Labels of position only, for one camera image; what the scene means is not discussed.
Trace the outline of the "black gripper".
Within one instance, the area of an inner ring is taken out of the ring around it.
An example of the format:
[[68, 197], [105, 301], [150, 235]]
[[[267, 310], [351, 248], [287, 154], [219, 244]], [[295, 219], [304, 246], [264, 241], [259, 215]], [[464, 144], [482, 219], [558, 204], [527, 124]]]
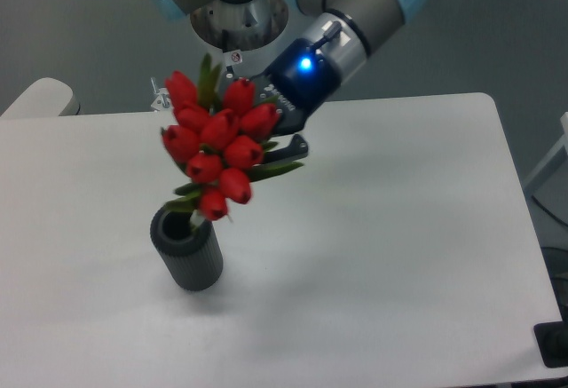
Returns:
[[[282, 113], [273, 130], [275, 136], [302, 131], [307, 119], [341, 86], [337, 65], [323, 52], [323, 47], [333, 42], [296, 39], [265, 70], [251, 77], [256, 85], [272, 85], [287, 101], [277, 104]], [[308, 154], [307, 141], [295, 134], [287, 146], [266, 152], [263, 164], [294, 162]]]

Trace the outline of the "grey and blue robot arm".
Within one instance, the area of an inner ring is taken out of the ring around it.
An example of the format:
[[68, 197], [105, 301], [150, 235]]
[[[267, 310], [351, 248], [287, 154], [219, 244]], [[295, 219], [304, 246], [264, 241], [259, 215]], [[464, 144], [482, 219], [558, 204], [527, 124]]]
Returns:
[[221, 67], [218, 89], [240, 77], [256, 100], [274, 99], [276, 136], [290, 143], [269, 152], [275, 165], [308, 155], [307, 119], [345, 84], [426, 0], [152, 0], [170, 20], [189, 20]]

